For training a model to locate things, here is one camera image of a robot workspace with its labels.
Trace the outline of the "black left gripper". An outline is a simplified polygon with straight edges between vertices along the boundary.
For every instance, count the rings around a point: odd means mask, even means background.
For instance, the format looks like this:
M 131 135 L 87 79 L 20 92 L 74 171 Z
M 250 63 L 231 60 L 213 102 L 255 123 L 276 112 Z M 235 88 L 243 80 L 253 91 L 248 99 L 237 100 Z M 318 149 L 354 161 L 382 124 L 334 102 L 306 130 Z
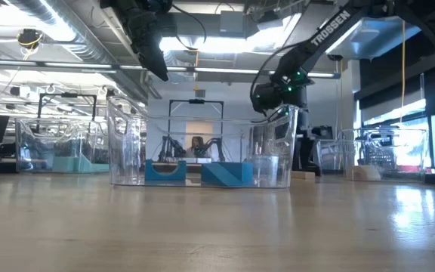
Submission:
M 156 15 L 144 9 L 130 8 L 124 13 L 122 26 L 131 40 L 133 51 L 139 54 L 141 65 L 162 81 L 167 82 L 168 69 L 163 54 L 159 50 L 162 36 Z

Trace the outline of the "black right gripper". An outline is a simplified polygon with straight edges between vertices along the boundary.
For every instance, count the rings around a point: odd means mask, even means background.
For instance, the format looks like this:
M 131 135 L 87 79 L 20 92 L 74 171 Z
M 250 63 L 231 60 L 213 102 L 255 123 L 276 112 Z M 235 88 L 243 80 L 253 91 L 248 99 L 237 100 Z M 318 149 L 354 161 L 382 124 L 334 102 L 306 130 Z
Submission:
M 297 130 L 295 136 L 295 150 L 298 151 L 294 155 L 294 171 L 301 172 L 306 166 L 306 160 L 303 159 L 301 153 L 310 153 L 313 149 L 315 140 L 321 135 L 319 127 L 313 127 L 309 120 L 309 110 L 299 109 L 298 120 L 297 120 Z M 309 162 L 307 164 L 307 170 L 313 172 L 315 176 L 320 176 L 322 174 L 319 165 L 319 160 L 316 155 L 311 154 Z

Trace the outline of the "blue block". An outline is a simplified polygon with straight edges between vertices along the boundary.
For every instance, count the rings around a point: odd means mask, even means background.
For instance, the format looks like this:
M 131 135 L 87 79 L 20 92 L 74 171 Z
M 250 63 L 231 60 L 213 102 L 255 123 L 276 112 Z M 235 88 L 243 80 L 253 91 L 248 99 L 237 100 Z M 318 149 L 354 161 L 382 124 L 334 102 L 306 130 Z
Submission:
M 236 187 L 241 182 L 241 170 L 237 162 L 205 163 L 201 167 L 201 180 L 213 186 Z
M 146 181 L 184 181 L 187 176 L 187 162 L 178 161 L 176 169 L 170 174 L 157 172 L 153 167 L 153 161 L 147 159 L 145 162 L 145 180 Z
M 225 184 L 232 187 L 248 187 L 254 184 L 253 165 L 250 162 L 223 162 L 221 164 L 230 174 Z

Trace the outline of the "ceiling light bar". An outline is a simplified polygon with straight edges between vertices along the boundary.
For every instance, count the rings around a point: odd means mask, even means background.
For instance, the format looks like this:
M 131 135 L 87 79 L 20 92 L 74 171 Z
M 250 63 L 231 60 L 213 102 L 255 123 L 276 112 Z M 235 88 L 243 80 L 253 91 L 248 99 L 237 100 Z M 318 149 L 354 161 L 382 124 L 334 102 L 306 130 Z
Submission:
M 127 64 L 96 64 L 96 63 L 70 63 L 70 62 L 45 62 L 31 60 L 0 60 L 0 66 L 19 66 L 19 67 L 44 67 L 55 69 L 71 69 L 71 70 L 92 70 L 92 71 L 144 71 L 146 68 L 139 65 Z M 176 73 L 227 73 L 227 74 L 243 74 L 254 75 L 258 70 L 235 69 L 235 68 L 211 68 L 211 67 L 194 67 L 194 66 L 169 66 L 169 72 Z

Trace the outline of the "clear plastic bin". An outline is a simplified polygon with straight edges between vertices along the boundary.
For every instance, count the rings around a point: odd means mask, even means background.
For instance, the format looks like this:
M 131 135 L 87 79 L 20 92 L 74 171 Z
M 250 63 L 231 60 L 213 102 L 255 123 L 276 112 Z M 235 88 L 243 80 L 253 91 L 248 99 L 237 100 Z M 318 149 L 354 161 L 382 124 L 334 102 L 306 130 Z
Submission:
M 397 126 L 347 129 L 334 140 L 318 140 L 314 155 L 325 176 L 347 179 L 350 167 L 373 165 L 381 174 L 380 181 L 422 182 L 427 142 L 428 133 L 423 129 Z
M 101 173 L 110 169 L 106 125 L 81 119 L 17 119 L 18 172 Z
M 211 162 L 250 162 L 254 184 L 248 187 L 287 188 L 292 179 L 292 141 L 298 107 L 281 105 L 259 120 L 239 118 L 220 104 L 187 104 L 171 114 L 168 133 L 168 103 L 142 107 L 127 97 L 107 101 L 110 182 L 122 186 L 220 187 L 202 182 L 202 164 Z M 203 138 L 205 158 L 191 156 L 192 138 Z M 221 144 L 224 161 L 220 160 Z M 170 174 L 178 161 L 187 162 L 184 181 L 146 181 L 145 162 L 153 161 L 157 172 Z

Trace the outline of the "grey ceiling box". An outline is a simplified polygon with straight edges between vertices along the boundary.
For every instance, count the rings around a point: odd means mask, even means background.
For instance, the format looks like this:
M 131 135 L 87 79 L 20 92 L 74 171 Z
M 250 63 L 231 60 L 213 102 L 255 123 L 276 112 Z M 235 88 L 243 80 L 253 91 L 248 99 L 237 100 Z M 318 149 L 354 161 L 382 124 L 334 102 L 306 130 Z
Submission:
M 244 33 L 244 14 L 241 11 L 222 11 L 220 13 L 220 33 L 241 35 Z

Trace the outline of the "person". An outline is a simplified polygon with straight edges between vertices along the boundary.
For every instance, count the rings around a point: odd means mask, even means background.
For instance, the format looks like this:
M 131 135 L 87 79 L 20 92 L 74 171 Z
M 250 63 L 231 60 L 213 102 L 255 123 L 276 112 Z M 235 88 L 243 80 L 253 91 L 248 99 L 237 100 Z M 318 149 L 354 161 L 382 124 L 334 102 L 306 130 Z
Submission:
M 205 158 L 206 151 L 204 147 L 203 138 L 200 136 L 194 136 L 190 148 L 191 156 L 195 158 Z

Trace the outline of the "black background rig frame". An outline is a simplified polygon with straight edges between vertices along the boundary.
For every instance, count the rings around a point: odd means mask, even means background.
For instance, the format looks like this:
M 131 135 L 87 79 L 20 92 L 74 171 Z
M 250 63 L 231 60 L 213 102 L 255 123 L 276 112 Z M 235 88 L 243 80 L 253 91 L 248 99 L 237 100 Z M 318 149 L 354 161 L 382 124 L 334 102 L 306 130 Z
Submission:
M 44 104 L 45 97 L 49 97 L 48 101 Z M 50 104 L 52 99 L 55 97 L 63 97 L 63 98 L 79 98 L 79 97 L 89 97 L 93 99 L 93 102 L 90 103 L 92 113 L 91 113 L 91 120 L 94 121 L 97 116 L 97 95 L 96 94 L 77 94 L 77 93 L 71 93 L 71 92 L 64 92 L 60 94 L 56 93 L 41 93 L 39 95 L 39 104 L 38 104 L 38 111 L 37 111 L 37 118 L 42 118 L 42 109 L 47 104 Z
M 224 118 L 224 102 L 222 100 L 205 100 L 205 99 L 200 99 L 200 98 L 193 98 L 193 99 L 188 99 L 188 100 L 183 100 L 183 99 L 170 99 L 169 103 L 168 103 L 168 133 L 170 133 L 170 129 L 171 129 L 171 114 L 173 110 L 176 110 L 179 106 L 176 107 L 172 107 L 172 104 L 174 102 L 179 102 L 179 103 L 187 103 L 187 104 L 220 104 L 221 105 L 221 110 L 218 111 L 221 115 L 221 119 Z M 217 146 L 217 150 L 219 153 L 219 158 L 221 161 L 224 161 L 224 155 L 223 155 L 223 150 L 222 150 L 222 140 L 221 140 L 221 144 Z

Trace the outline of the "silver ceiling duct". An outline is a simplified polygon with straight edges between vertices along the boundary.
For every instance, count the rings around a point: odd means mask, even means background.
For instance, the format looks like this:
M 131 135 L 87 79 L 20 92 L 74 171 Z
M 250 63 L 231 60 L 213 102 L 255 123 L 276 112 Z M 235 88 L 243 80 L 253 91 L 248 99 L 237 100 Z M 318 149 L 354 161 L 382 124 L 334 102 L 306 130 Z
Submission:
M 85 63 L 115 64 L 108 52 L 64 0 L 5 0 L 26 15 L 40 20 L 50 37 L 72 42 L 68 50 Z

